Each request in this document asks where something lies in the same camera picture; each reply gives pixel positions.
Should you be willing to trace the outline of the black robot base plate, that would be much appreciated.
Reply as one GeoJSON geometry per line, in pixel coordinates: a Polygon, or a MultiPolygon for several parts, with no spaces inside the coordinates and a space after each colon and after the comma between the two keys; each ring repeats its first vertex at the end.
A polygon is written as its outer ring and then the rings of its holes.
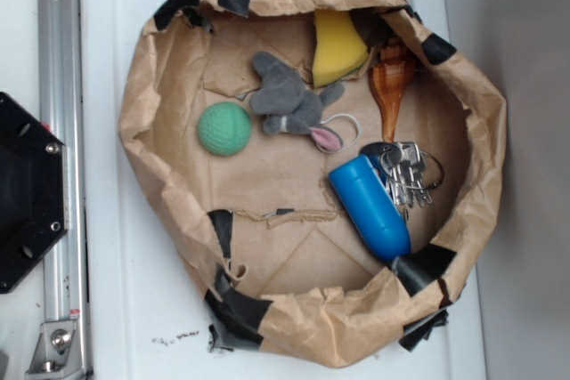
{"type": "Polygon", "coordinates": [[[1,293],[11,293],[67,231],[65,145],[1,94],[1,293]]]}

